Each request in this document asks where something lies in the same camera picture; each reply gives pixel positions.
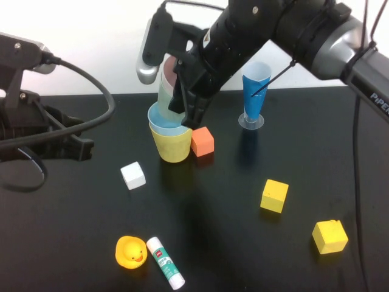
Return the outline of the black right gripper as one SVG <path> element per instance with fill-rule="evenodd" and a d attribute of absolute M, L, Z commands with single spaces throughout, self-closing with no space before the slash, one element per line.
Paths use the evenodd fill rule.
<path fill-rule="evenodd" d="M 177 80 L 168 109 L 198 129 L 210 99 L 243 66 L 243 33 L 233 29 L 175 29 Z"/>

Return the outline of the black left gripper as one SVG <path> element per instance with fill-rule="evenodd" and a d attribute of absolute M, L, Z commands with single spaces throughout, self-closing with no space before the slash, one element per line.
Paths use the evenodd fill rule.
<path fill-rule="evenodd" d="M 77 117 L 68 116 L 52 106 L 43 105 L 39 94 L 31 91 L 19 93 L 18 104 L 6 106 L 8 98 L 1 98 L 1 140 L 11 140 L 69 128 L 82 124 Z M 44 159 L 73 159 L 86 161 L 92 158 L 94 141 L 68 136 L 30 146 Z"/>

